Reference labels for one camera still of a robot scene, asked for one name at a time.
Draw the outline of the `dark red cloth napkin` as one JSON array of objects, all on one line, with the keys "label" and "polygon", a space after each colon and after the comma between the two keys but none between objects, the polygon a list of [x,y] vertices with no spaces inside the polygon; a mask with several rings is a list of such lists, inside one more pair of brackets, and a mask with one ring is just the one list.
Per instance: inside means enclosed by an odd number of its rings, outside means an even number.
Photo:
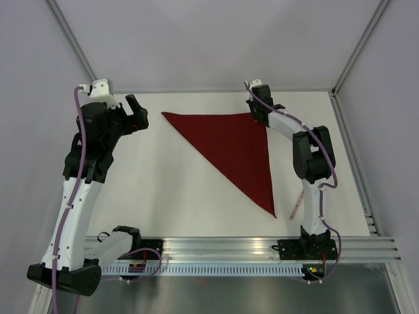
[{"label": "dark red cloth napkin", "polygon": [[265,125],[251,113],[162,116],[236,188],[276,215]]}]

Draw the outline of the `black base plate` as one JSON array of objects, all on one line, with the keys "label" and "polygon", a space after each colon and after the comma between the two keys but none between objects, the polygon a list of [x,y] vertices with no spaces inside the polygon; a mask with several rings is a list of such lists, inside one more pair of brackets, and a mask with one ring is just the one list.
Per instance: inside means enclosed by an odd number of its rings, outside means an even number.
[{"label": "black base plate", "polygon": [[[163,239],[142,239],[139,248],[154,249],[159,254],[163,253],[164,240]],[[151,251],[141,251],[130,256],[134,260],[158,260],[157,255]]]},{"label": "black base plate", "polygon": [[298,239],[280,239],[276,246],[280,260],[336,260],[338,257],[337,245],[333,239],[305,247]]}]

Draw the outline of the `fork with pink handle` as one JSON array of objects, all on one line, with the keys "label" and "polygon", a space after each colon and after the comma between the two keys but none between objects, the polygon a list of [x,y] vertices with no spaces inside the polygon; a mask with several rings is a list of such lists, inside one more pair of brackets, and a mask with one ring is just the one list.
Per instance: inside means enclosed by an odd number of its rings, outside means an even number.
[{"label": "fork with pink handle", "polygon": [[289,216],[289,220],[293,220],[294,219],[295,215],[297,214],[297,211],[299,210],[299,207],[301,206],[301,204],[303,202],[303,199],[304,199],[304,192],[302,191],[300,193],[300,195],[299,195],[299,197],[298,197],[298,199],[297,199],[297,201],[296,201],[296,203],[295,203],[292,211],[291,211],[291,214]]}]

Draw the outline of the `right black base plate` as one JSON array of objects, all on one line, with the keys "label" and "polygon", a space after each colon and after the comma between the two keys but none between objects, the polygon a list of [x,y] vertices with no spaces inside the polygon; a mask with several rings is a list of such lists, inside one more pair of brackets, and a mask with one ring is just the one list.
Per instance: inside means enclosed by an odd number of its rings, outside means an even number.
[{"label": "right black base plate", "polygon": [[333,239],[305,247],[298,239],[280,239],[276,246],[280,260],[336,260],[338,257],[337,245]]}]

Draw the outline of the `right aluminium side rail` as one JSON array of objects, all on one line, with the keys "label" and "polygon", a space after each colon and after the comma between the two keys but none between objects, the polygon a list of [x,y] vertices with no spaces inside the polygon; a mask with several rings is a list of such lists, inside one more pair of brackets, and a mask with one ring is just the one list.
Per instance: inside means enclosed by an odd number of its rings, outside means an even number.
[{"label": "right aluminium side rail", "polygon": [[355,146],[344,116],[342,105],[340,104],[338,95],[334,90],[329,92],[329,99],[335,118],[337,120],[337,125],[342,137],[346,155],[348,157],[348,162],[357,188],[357,193],[360,198],[361,206],[369,226],[370,235],[380,237],[382,236],[382,233],[380,232],[380,224],[378,223],[373,212],[373,203],[367,188],[367,183],[363,175],[361,164],[355,151]]}]

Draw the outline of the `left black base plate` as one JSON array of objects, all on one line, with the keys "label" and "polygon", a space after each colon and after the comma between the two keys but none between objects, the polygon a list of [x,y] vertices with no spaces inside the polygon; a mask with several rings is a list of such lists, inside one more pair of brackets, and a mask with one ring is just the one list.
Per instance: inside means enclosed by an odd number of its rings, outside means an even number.
[{"label": "left black base plate", "polygon": [[[142,239],[139,248],[154,249],[159,254],[163,253],[164,240],[163,239]],[[141,251],[130,256],[134,260],[158,260],[157,255],[151,251]]]}]

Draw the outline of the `right aluminium frame post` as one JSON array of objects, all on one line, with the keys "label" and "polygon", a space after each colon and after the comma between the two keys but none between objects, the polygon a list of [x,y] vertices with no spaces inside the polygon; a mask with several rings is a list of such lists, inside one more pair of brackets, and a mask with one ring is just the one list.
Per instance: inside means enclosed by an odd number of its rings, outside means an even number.
[{"label": "right aluminium frame post", "polygon": [[373,36],[376,28],[378,27],[382,17],[385,15],[389,6],[392,4],[392,0],[380,0],[377,7],[375,8],[371,18],[369,19],[367,26],[365,27],[363,33],[361,34],[359,40],[356,43],[355,48],[353,49],[348,61],[345,63],[345,66],[340,73],[337,81],[330,90],[330,95],[335,97],[339,91],[342,89],[344,83],[346,82],[348,76],[350,75],[353,67],[355,66],[357,60],[361,56],[371,37]]}]

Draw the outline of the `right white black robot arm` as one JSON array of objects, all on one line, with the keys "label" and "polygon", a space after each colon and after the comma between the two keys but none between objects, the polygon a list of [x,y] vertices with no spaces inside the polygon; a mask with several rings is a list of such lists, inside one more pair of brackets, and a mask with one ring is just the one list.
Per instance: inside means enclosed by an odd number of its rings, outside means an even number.
[{"label": "right white black robot arm", "polygon": [[325,221],[325,192],[338,185],[336,160],[329,130],[311,128],[301,119],[275,105],[269,85],[259,79],[244,82],[246,103],[253,119],[292,142],[293,169],[302,181],[304,217],[298,239],[279,240],[272,248],[280,260],[335,260],[337,246]]}]

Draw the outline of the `aluminium frame post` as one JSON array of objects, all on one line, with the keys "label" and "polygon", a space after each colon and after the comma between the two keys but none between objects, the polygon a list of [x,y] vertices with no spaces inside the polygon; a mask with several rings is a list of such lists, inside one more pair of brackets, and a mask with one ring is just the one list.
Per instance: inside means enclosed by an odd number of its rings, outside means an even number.
[{"label": "aluminium frame post", "polygon": [[97,79],[97,75],[95,74],[86,54],[84,53],[79,41],[77,40],[73,30],[69,22],[67,21],[62,9],[60,8],[58,2],[56,0],[44,0],[45,5],[47,6],[48,10],[50,11],[53,19],[56,21],[56,24],[65,37],[70,50],[76,57],[85,77],[90,81],[94,81]]},{"label": "aluminium frame post", "polygon": [[357,60],[361,56],[371,37],[373,36],[376,28],[378,27],[382,17],[385,15],[389,6],[392,4],[392,0],[380,0],[377,7],[375,8],[371,18],[369,19],[367,26],[365,27],[363,33],[361,34],[359,40],[356,43],[355,48],[353,49],[348,61],[345,63],[345,66],[340,73],[337,81],[330,90],[330,95],[335,97],[339,91],[342,89],[344,83],[346,82],[348,76],[350,75],[353,67],[355,66]]}]

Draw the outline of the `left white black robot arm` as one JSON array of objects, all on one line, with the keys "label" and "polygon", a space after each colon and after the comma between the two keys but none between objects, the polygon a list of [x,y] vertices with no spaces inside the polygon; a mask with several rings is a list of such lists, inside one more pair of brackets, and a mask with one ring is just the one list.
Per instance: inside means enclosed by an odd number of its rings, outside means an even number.
[{"label": "left white black robot arm", "polygon": [[41,262],[29,266],[29,280],[54,291],[91,296],[100,283],[102,270],[122,255],[135,259],[142,254],[140,231],[128,226],[115,227],[93,251],[85,250],[92,210],[114,161],[118,140],[149,126],[148,112],[136,97],[127,95],[125,99],[131,114],[121,104],[111,109],[105,101],[80,107],[82,115],[76,119],[79,130],[65,157],[56,227]]}]

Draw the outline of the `front aluminium rail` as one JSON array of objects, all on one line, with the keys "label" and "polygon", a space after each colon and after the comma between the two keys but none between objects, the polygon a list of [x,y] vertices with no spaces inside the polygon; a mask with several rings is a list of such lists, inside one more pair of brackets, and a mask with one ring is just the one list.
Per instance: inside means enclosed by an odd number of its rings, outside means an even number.
[{"label": "front aluminium rail", "polygon": [[[279,237],[164,237],[162,256],[173,263],[275,263],[272,249]],[[341,239],[341,263],[400,262],[392,237],[360,236]]]}]

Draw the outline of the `left aluminium frame post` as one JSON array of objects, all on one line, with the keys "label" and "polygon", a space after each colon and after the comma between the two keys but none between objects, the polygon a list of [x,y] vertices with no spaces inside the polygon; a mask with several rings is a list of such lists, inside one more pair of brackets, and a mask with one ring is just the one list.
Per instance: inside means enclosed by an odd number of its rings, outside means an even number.
[{"label": "left aluminium frame post", "polygon": [[97,75],[95,74],[86,54],[84,53],[79,41],[77,40],[73,30],[69,22],[67,21],[62,9],[60,8],[58,2],[56,0],[44,0],[45,5],[47,6],[48,10],[50,11],[53,19],[56,21],[56,24],[65,37],[70,50],[76,57],[85,77],[90,81],[94,81],[97,79]]}]

